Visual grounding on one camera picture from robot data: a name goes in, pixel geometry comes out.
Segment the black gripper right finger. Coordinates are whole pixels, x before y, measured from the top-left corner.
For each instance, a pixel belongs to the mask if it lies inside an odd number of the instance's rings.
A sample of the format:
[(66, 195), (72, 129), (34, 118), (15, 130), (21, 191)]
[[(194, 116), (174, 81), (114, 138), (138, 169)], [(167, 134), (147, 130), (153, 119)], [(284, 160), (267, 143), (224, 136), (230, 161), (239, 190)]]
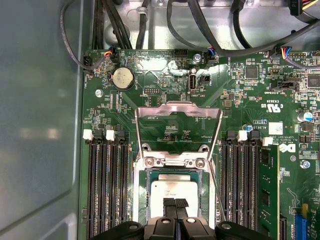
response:
[(270, 240), (271, 237), (232, 221), (222, 221), (211, 228), (201, 217), (189, 217), (184, 198), (175, 200), (177, 220), (183, 240)]

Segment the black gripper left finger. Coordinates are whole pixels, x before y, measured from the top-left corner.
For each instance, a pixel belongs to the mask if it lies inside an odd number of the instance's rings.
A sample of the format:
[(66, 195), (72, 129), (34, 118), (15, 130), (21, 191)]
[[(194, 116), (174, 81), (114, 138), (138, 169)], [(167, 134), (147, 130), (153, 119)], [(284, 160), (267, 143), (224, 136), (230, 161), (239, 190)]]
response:
[(92, 237), (93, 240), (174, 240), (177, 221), (174, 198), (163, 199), (163, 216), (149, 219), (147, 225), (135, 221), (123, 222)]

